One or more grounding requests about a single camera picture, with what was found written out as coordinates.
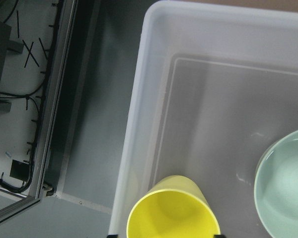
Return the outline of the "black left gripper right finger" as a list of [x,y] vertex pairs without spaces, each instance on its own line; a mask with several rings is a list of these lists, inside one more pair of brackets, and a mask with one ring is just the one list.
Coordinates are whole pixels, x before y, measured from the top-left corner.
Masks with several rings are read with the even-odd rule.
[[213,236],[213,238],[226,238],[226,236],[223,234],[216,234]]

